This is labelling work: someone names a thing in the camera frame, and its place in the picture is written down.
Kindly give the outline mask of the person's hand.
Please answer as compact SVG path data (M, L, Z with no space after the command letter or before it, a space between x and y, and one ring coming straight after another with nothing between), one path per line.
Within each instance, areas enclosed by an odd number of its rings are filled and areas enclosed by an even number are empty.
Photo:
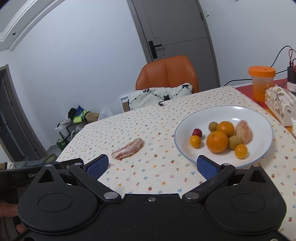
M15 217L18 215L18 205L1 201L1 217ZM22 224L15 227L18 233L24 233L26 229Z

